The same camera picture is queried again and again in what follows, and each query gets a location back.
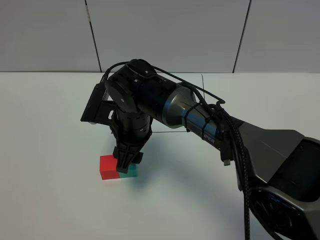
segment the red block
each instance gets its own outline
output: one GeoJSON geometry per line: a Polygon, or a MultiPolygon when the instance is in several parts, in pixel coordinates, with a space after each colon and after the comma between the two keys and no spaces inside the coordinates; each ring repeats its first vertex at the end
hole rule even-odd
{"type": "Polygon", "coordinates": [[[113,155],[100,156],[100,174],[102,180],[118,179],[119,173],[116,171],[118,160],[113,155]]]}

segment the black wire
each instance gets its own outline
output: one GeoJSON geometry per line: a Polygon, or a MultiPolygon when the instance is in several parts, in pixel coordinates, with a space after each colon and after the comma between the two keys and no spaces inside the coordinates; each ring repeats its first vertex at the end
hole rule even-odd
{"type": "MultiPolygon", "coordinates": [[[[199,102],[201,103],[201,105],[203,105],[203,107],[207,110],[207,112],[210,115],[214,113],[214,110],[212,108],[214,108],[215,110],[218,110],[218,108],[221,109],[220,104],[219,106],[214,104],[207,104],[203,96],[192,85],[189,85],[187,82],[183,82],[183,86],[191,89],[194,92],[194,94],[199,98],[199,102]]],[[[234,160],[236,163],[236,170],[239,175],[240,184],[244,197],[244,237],[245,240],[250,240],[250,192],[246,150],[239,129],[234,124],[231,116],[223,108],[222,113],[226,119],[227,124],[230,127],[230,137],[232,140],[234,160]]]]}
{"type": "Polygon", "coordinates": [[[190,82],[188,82],[188,81],[186,81],[186,80],[184,80],[184,79],[182,79],[182,78],[180,78],[180,77],[178,77],[178,76],[175,76],[175,75],[173,75],[172,73],[170,73],[170,72],[168,72],[168,71],[165,71],[165,70],[163,70],[163,69],[161,69],[161,68],[159,68],[159,67],[156,67],[156,66],[152,66],[152,67],[153,67],[155,70],[158,70],[158,71],[160,71],[160,72],[162,72],[162,73],[164,73],[164,74],[167,74],[167,75],[169,75],[170,77],[173,77],[173,78],[175,78],[175,79],[177,79],[177,80],[179,80],[179,81],[181,81],[181,82],[183,82],[183,83],[187,83],[188,85],[191,85],[192,87],[194,87],[194,88],[196,88],[196,89],[198,89],[198,90],[200,90],[200,91],[208,94],[209,96],[211,96],[211,97],[219,100],[219,102],[220,102],[221,104],[225,104],[225,103],[226,103],[226,102],[225,102],[223,99],[221,99],[220,97],[212,94],[211,92],[209,92],[209,91],[207,91],[207,90],[204,90],[203,88],[201,88],[201,87],[199,87],[199,86],[197,86],[197,85],[194,85],[194,84],[192,84],[192,83],[190,83],[190,82]]]}
{"type": "MultiPolygon", "coordinates": [[[[104,82],[108,79],[109,74],[111,72],[112,69],[120,66],[120,65],[125,65],[127,64],[128,61],[124,61],[124,62],[119,62],[117,64],[112,65],[110,68],[108,68],[102,79],[101,82],[104,82]]],[[[202,89],[180,77],[177,77],[159,67],[156,66],[152,66],[155,70],[158,70],[168,76],[171,76],[181,82],[183,82],[183,86],[189,88],[190,90],[192,90],[192,92],[199,98],[199,102],[201,103],[201,105],[205,108],[205,110],[212,115],[214,113],[214,110],[219,110],[221,109],[221,104],[224,104],[225,101],[223,99],[221,99],[220,97],[212,94],[211,92],[202,89]],[[215,104],[207,104],[207,102],[205,101],[205,99],[203,98],[203,96],[199,93],[199,91],[202,91],[206,94],[208,94],[209,96],[217,99],[217,103],[215,104]]],[[[239,132],[239,129],[236,127],[236,125],[234,124],[231,116],[224,110],[222,109],[222,114],[227,122],[227,124],[229,125],[230,128],[230,137],[231,137],[231,141],[232,141],[232,154],[233,154],[233,158],[235,161],[235,167],[236,167],[236,171],[238,174],[238,178],[240,181],[240,185],[242,188],[242,192],[243,192],[243,197],[244,197],[244,237],[246,240],[250,239],[250,192],[249,192],[249,178],[248,178],[248,165],[247,165],[247,156],[246,156],[246,150],[245,150],[245,146],[241,137],[241,134],[239,132]]],[[[275,240],[283,240],[281,237],[279,237],[272,229],[269,228],[269,226],[267,225],[267,223],[265,223],[265,221],[263,220],[263,218],[259,215],[259,213],[255,212],[254,214],[256,216],[256,218],[259,220],[259,222],[261,223],[261,225],[264,227],[264,229],[275,239],[275,240]]]]}
{"type": "Polygon", "coordinates": [[[118,63],[112,65],[111,67],[109,67],[109,68],[105,71],[105,73],[103,74],[103,77],[102,77],[100,83],[102,83],[102,82],[104,82],[104,81],[106,81],[106,80],[108,79],[109,74],[110,74],[110,72],[111,72],[112,69],[114,69],[114,68],[116,68],[116,67],[118,67],[118,66],[120,66],[120,65],[125,65],[125,64],[127,64],[127,63],[128,63],[128,61],[122,61],[122,62],[118,62],[118,63]]]}

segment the black bracket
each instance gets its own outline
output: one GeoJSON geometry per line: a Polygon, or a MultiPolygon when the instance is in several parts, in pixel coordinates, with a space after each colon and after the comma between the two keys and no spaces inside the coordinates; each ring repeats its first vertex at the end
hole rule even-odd
{"type": "Polygon", "coordinates": [[[121,173],[127,173],[130,164],[139,164],[141,162],[143,153],[140,150],[152,134],[151,126],[149,127],[148,135],[142,141],[128,142],[122,139],[117,117],[118,107],[114,101],[104,100],[106,94],[105,84],[103,82],[98,83],[92,91],[81,121],[110,126],[116,139],[116,147],[113,150],[113,156],[118,160],[116,170],[121,173]]]}

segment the white tabletop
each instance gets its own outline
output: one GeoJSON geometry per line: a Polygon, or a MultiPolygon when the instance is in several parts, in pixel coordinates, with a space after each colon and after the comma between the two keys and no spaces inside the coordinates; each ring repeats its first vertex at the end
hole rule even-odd
{"type": "MultiPolygon", "coordinates": [[[[223,166],[219,152],[191,132],[154,122],[139,177],[101,180],[99,159],[112,153],[114,137],[107,126],[80,122],[101,76],[0,73],[1,239],[243,239],[234,164],[223,166]]],[[[201,74],[179,76],[202,86],[201,74]]],[[[203,79],[232,116],[320,139],[319,75],[203,79]]],[[[272,239],[254,217],[251,238],[272,239]]]]}

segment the teal block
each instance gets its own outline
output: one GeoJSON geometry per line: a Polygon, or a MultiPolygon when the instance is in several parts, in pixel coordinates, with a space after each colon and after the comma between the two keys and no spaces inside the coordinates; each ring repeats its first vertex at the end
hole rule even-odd
{"type": "Polygon", "coordinates": [[[120,178],[131,178],[138,176],[138,167],[136,164],[130,164],[128,167],[128,173],[119,172],[120,178]]]}

